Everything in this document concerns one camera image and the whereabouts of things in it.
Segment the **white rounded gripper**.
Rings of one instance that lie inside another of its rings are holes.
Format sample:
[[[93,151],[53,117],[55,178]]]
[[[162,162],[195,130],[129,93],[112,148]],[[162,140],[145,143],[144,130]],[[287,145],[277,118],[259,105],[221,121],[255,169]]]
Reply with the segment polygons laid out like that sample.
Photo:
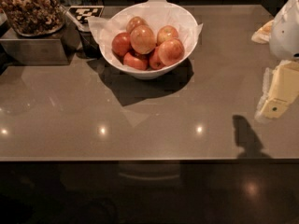
[[[251,37],[267,44],[280,60],[275,69],[263,74],[263,95],[255,119],[261,123],[279,119],[299,96],[299,0],[288,0],[276,17],[260,27]]]

